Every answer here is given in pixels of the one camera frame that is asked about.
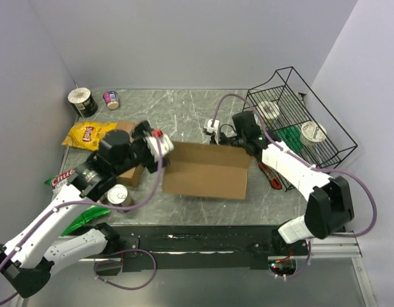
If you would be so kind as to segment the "labelled cardboard express box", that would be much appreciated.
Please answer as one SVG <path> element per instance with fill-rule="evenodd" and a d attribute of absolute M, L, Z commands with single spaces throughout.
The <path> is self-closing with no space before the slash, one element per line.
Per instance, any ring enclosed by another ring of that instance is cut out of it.
<path fill-rule="evenodd" d="M 128 133 L 132 132 L 138 123 L 129 121 L 119 121 L 116 125 L 118 130 L 124 130 Z M 117 182 L 127 187 L 137 188 L 140 184 L 141 176 L 143 174 L 143 167 L 136 166 L 125 173 L 121 174 Z"/>

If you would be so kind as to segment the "red black box cutter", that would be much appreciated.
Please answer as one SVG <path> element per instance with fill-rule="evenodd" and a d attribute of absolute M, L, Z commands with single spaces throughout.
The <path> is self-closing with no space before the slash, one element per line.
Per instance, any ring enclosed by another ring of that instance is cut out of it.
<path fill-rule="evenodd" d="M 258 163 L 258 168 L 267 177 L 270 186 L 275 190 L 282 190 L 282 184 L 273 170 L 262 162 Z"/>

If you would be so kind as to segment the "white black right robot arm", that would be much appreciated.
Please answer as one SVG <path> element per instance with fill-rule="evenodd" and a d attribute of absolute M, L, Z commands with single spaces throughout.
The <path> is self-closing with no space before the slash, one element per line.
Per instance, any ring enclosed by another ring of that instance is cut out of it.
<path fill-rule="evenodd" d="M 271 244 L 277 254 L 286 255 L 298 241 L 325 239 L 353 220 L 351 191 L 346 179 L 333 178 L 307 166 L 282 139 L 261 129 L 250 111 L 234 115 L 233 124 L 235 135 L 230 138 L 221 133 L 219 120 L 207 120 L 203 131 L 213 144 L 243 148 L 259 164 L 287 179 L 307 202 L 303 215 L 272 231 Z"/>

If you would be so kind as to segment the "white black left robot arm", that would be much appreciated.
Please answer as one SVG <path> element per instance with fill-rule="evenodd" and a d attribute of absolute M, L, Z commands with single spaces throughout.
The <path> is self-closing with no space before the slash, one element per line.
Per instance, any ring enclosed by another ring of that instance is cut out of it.
<path fill-rule="evenodd" d="M 105 223 L 62 244 L 55 244 L 55 240 L 84 211 L 100 206 L 99 199 L 116 185 L 121 174 L 143 166 L 161 175 L 173 149 L 169 136 L 151 128 L 148 121 L 131 132 L 107 132 L 98 150 L 76 167 L 39 216 L 13 239 L 0 244 L 0 274 L 15 293 L 31 297 L 65 267 L 91 255 L 115 255 L 119 235 Z"/>

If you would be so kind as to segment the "plain taped cardboard box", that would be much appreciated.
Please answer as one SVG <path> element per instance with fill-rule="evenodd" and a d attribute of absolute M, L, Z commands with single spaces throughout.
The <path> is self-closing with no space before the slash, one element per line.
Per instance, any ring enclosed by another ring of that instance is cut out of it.
<path fill-rule="evenodd" d="M 164 171 L 166 194 L 243 200 L 253 158 L 243 148 L 175 141 Z"/>

